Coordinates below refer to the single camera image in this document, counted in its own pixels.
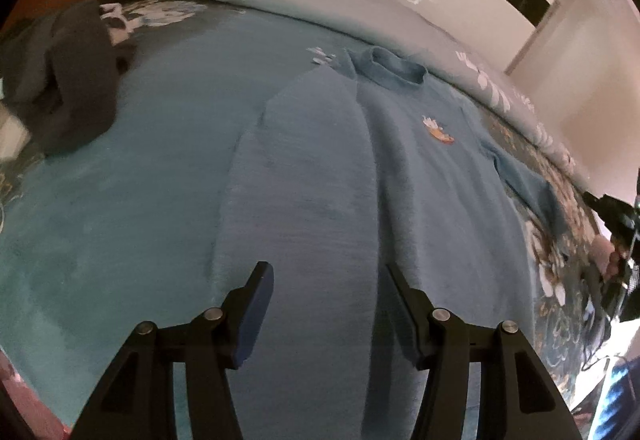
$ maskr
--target metal screw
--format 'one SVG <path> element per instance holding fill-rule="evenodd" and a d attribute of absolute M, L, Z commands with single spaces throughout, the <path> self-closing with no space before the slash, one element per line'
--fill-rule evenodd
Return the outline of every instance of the metal screw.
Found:
<path fill-rule="evenodd" d="M 508 334 L 514 334 L 518 331 L 518 323 L 515 321 L 503 321 L 502 329 Z"/>
<path fill-rule="evenodd" d="M 150 334 L 154 329 L 154 324 L 151 321 L 143 321 L 136 326 L 136 333 L 140 335 Z"/>
<path fill-rule="evenodd" d="M 451 317 L 449 310 L 444 308 L 436 308 L 431 315 L 436 321 L 448 321 Z"/>
<path fill-rule="evenodd" d="M 217 321 L 218 319 L 222 318 L 224 312 L 220 308 L 214 306 L 205 310 L 203 315 L 204 319 L 206 319 L 207 321 Z"/>

